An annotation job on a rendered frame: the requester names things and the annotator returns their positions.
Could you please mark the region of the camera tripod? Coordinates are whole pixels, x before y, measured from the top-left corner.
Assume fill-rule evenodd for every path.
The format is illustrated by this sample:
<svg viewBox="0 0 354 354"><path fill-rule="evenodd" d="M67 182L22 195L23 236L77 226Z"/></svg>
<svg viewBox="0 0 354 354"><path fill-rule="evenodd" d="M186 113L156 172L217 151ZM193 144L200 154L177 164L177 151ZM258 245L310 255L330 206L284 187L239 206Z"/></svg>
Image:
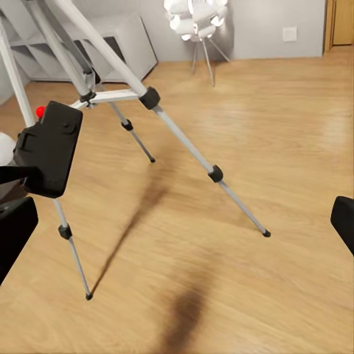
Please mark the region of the camera tripod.
<svg viewBox="0 0 354 354"><path fill-rule="evenodd" d="M95 69L91 67L88 61L84 58L84 55L77 48L77 45L71 39L71 36L64 29L59 19L53 13L53 10L47 4L46 0L20 0L24 5L26 11L30 14L30 17L35 22L35 25L41 31L41 34L46 39L52 52L60 61L70 80L80 93L80 100L75 102L74 107L77 110L82 110L87 106L88 109L96 108L99 102L108 102L111 108L118 115L121 120L122 126L125 130L130 131L133 134L137 143L142 146L149 159L154 163L155 158L151 156L140 142L139 137L133 131L133 124L128 121L124 115L121 114L118 107L115 105L115 100L128 100L128 99L140 99L145 105L146 109L152 110L158 115L159 118L164 121L165 125L173 132L173 134L180 140L181 143L186 145L188 151L198 160L198 162L205 168L208 176L212 178L212 181L218 183L227 195L236 202L239 208L245 212L245 214L254 222L255 226L261 230L264 237L270 237L271 233L264 229L263 225L247 210L246 206L236 198L235 194L226 186L223 181L223 172L218 167L213 167L196 149L195 146L189 141L189 139L171 121L171 118L159 107L158 103L161 100L158 92L152 88L145 88L143 83L131 72L131 70L123 63L123 59L120 58L114 50L104 41L103 37L94 29L94 27L88 22L88 19L75 7L71 0L54 0L54 2L62 9L62 11L71 19L71 21L80 29L80 31L93 43L98 51L108 60L108 62L119 72L120 76L130 84L131 89L128 90L116 90L106 91L101 84L101 79ZM74 58L82 66L85 79L82 78L77 67L73 63L69 56L69 53L63 47L64 42L66 47L74 55ZM34 116L30 108L27 96L24 91L24 87L21 82L20 75L16 66L16 62L11 51L10 43L8 42L7 34L5 33L4 25L0 19L0 52L3 57L5 66L7 68L8 75L10 76L13 89L18 99L19 106L22 114L24 115L27 128L35 125ZM72 255L74 255L74 261L77 264L78 271L80 272L83 286L86 290L86 298L91 298L91 293L87 286L86 278L84 277L83 269L81 268L80 260L72 242L71 227L65 220L62 206L60 205L59 197L52 198L55 202L56 210L60 218L59 233L60 236L68 239L71 246Z"/></svg>

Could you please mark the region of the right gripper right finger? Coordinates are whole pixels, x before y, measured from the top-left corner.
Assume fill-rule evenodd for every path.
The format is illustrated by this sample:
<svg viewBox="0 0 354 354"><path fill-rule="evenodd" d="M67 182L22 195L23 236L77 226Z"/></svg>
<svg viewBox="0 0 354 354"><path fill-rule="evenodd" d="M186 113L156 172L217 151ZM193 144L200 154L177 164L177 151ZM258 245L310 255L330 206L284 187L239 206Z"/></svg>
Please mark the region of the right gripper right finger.
<svg viewBox="0 0 354 354"><path fill-rule="evenodd" d="M354 199L338 196L330 221L354 256Z"/></svg>

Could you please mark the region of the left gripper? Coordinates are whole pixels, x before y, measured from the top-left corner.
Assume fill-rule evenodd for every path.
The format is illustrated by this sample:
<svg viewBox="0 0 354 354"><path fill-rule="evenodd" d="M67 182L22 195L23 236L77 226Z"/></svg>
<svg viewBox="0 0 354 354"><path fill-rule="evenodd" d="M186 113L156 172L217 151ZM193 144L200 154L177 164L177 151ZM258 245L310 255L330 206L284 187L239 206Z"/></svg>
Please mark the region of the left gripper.
<svg viewBox="0 0 354 354"><path fill-rule="evenodd" d="M0 184L37 175L37 166L0 166Z"/></svg>

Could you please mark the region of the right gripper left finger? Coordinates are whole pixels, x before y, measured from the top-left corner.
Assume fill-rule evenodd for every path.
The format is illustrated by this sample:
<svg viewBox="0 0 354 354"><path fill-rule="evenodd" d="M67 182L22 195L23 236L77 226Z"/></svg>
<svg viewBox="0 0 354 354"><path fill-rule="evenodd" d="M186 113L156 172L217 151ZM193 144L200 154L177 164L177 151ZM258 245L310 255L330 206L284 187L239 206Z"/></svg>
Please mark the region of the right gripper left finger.
<svg viewBox="0 0 354 354"><path fill-rule="evenodd" d="M38 225L32 197L0 204L0 284Z"/></svg>

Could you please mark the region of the digital camera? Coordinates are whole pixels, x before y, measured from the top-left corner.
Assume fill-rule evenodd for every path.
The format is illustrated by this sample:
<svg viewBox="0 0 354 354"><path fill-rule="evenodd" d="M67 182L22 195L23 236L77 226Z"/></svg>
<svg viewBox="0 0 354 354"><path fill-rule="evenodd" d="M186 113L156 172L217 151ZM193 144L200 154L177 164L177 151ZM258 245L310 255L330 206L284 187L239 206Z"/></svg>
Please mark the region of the digital camera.
<svg viewBox="0 0 354 354"><path fill-rule="evenodd" d="M13 160L18 166L37 166L39 173L18 183L23 191L58 198L66 190L83 112L52 100L35 113L38 122L17 136Z"/></svg>

